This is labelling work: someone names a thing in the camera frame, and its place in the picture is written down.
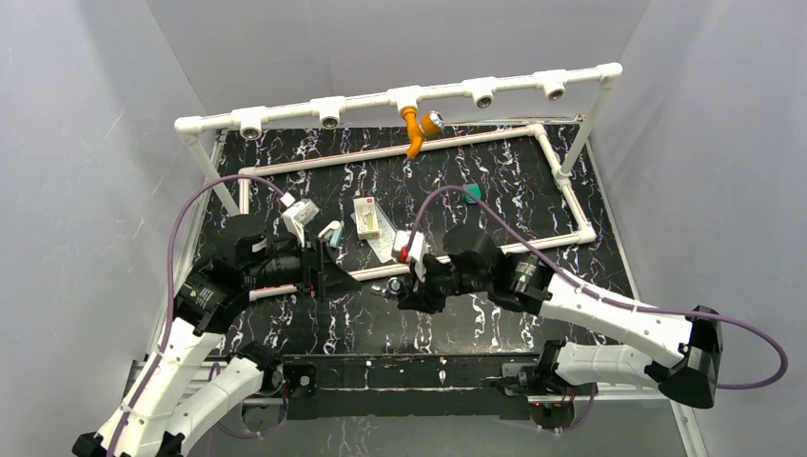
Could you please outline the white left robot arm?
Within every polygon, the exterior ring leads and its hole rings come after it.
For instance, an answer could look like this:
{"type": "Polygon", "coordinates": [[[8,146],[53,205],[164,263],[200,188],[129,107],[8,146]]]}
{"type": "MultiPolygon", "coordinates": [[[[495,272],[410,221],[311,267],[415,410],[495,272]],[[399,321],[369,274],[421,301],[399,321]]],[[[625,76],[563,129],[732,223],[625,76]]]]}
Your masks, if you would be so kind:
{"type": "Polygon", "coordinates": [[[194,374],[249,306],[251,291],[292,286],[327,301],[360,288],[337,264],[331,245],[341,222],[321,216],[305,225],[293,216],[282,219],[291,228],[274,232],[255,214],[236,215],[207,242],[185,282],[169,294],[173,303],[159,346],[110,419],[76,439],[73,455],[184,456],[247,396],[280,391],[282,356],[252,342],[219,377],[183,398],[194,374]]]}

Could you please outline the chrome metal faucet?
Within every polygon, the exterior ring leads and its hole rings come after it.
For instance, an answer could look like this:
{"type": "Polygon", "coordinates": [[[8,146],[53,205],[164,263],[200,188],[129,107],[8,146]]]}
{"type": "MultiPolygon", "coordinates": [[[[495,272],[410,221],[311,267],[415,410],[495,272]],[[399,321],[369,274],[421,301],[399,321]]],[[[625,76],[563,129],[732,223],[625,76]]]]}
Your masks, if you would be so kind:
{"type": "Polygon", "coordinates": [[[404,278],[390,277],[384,286],[373,285],[370,290],[386,299],[402,300],[408,296],[410,287],[404,278]]]}

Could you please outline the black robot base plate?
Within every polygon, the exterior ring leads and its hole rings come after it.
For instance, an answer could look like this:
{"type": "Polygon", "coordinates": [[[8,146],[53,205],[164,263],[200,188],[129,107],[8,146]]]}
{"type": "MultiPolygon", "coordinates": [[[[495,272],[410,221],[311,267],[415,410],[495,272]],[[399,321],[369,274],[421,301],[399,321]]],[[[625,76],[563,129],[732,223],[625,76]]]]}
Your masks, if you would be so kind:
{"type": "Polygon", "coordinates": [[[530,353],[290,355],[284,376],[293,420],[496,416],[567,427],[591,391],[530,353]]]}

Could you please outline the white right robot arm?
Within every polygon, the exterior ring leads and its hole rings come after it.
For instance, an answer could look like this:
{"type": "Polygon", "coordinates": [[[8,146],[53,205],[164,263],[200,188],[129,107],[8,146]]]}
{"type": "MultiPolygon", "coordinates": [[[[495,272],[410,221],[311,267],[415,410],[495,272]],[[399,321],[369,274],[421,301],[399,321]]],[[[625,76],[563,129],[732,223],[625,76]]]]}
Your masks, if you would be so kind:
{"type": "Polygon", "coordinates": [[[594,383],[654,388],[693,408],[715,404],[722,333],[715,312],[700,318],[660,315],[609,290],[553,270],[535,253],[508,251],[480,229],[452,229],[443,238],[445,261],[430,253],[421,233],[396,233],[391,253],[409,272],[387,283],[401,310],[436,314],[450,297],[483,293],[502,309],[588,328],[614,339],[604,347],[545,343],[525,375],[506,375],[513,392],[594,383]]]}

